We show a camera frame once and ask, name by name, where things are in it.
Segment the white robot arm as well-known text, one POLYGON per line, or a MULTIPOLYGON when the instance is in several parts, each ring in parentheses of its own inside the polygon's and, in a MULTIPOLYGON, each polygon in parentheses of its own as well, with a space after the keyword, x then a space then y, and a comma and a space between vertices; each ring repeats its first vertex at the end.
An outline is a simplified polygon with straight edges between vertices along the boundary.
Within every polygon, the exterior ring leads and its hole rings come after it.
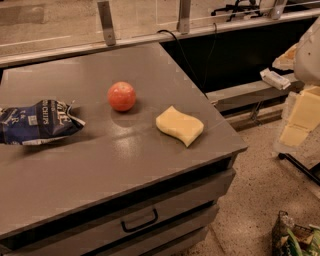
POLYGON ((320 17, 303 34, 299 42, 275 59, 272 66, 294 71, 305 84, 295 96, 279 142, 289 147, 299 146, 320 124, 320 17))

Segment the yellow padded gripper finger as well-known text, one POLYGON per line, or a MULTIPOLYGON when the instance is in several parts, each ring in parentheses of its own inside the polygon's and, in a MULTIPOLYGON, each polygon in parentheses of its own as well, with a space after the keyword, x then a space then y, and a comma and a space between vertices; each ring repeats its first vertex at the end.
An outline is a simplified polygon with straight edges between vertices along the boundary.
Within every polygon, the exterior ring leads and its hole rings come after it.
POLYGON ((292 99, 293 107, 279 140, 286 146, 297 147, 320 124, 320 88, 307 87, 292 99))
POLYGON ((296 48, 296 44, 292 45, 285 53, 273 61, 272 67, 279 70, 292 70, 294 68, 296 48))

